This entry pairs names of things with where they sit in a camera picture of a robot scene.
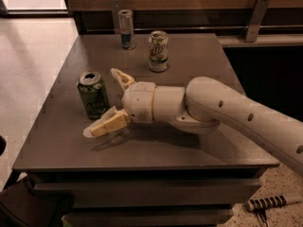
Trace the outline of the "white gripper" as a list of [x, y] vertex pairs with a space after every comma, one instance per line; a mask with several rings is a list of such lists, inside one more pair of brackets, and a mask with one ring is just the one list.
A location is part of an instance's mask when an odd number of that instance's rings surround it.
[[124, 91], [122, 98], [124, 110], [112, 107], [106, 111], [100, 119], [84, 129], [83, 135], [87, 138], [97, 138], [124, 129], [131, 120], [134, 123], [152, 122], [152, 103], [156, 85], [153, 82], [135, 82], [133, 77], [116, 68], [111, 69], [111, 74]]

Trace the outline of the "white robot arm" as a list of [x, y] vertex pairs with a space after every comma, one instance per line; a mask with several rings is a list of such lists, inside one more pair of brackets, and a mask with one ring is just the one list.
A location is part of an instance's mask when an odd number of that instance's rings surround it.
[[208, 77], [185, 87], [135, 81], [113, 68], [123, 91], [121, 110], [112, 107], [83, 131], [96, 138], [130, 123], [166, 122], [178, 130], [208, 134], [220, 124], [239, 131], [299, 175], [303, 174], [303, 123]]

